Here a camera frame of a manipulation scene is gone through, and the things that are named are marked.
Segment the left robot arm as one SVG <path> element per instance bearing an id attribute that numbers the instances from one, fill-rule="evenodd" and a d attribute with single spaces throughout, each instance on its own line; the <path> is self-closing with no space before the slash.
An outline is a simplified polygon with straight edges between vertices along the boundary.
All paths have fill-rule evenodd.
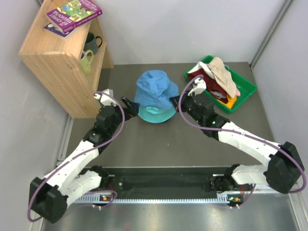
<path id="1" fill-rule="evenodd" d="M 37 213 L 50 223 L 59 221 L 70 205 L 93 189 L 104 191 L 109 179 L 100 167 L 82 172 L 120 134 L 127 120 L 139 113 L 139 104 L 122 97 L 124 107 L 113 97 L 98 92 L 95 98 L 100 109 L 93 127 L 86 133 L 77 148 L 44 178 L 36 177 L 30 183 L 27 218 Z"/>

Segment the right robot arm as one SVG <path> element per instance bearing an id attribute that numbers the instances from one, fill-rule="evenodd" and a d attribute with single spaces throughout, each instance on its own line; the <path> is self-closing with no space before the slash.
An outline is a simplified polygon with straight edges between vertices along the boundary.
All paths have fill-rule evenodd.
<path id="1" fill-rule="evenodd" d="M 171 97 L 170 101 L 177 112 L 191 116 L 197 123 L 195 127 L 206 136 L 233 146 L 260 163 L 229 167 L 222 178 L 229 190 L 237 190 L 244 184 L 261 184 L 283 194 L 295 192 L 292 188 L 305 169 L 294 144 L 271 142 L 238 127 L 216 113 L 213 103 L 204 94 L 184 94 Z"/>

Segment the cyan bucket hat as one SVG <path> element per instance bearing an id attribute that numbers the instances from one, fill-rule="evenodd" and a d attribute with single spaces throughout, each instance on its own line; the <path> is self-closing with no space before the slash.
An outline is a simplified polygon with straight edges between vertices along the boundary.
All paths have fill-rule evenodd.
<path id="1" fill-rule="evenodd" d="M 140 107 L 138 116 L 149 123 L 164 123 L 176 114 L 175 109 L 158 109 L 155 107 Z"/>

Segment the beige bucket hat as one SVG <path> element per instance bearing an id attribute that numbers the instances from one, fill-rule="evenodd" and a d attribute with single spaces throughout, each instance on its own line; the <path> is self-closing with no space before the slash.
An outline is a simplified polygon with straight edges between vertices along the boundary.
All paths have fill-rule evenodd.
<path id="1" fill-rule="evenodd" d="M 232 79 L 230 71 L 225 68 L 223 61 L 219 57 L 214 57 L 208 64 L 208 68 L 214 74 L 217 84 L 224 89 L 231 98 L 235 98 L 237 96 L 237 87 Z"/>

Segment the medium blue bucket hat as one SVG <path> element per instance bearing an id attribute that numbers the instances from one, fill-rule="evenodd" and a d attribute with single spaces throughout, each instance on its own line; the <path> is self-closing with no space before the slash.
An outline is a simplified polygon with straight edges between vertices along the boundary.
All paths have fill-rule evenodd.
<path id="1" fill-rule="evenodd" d="M 148 70 L 136 82 L 134 102 L 141 107 L 155 107 L 161 110 L 173 108 L 169 100 L 179 95 L 177 84 L 172 82 L 162 70 Z"/>

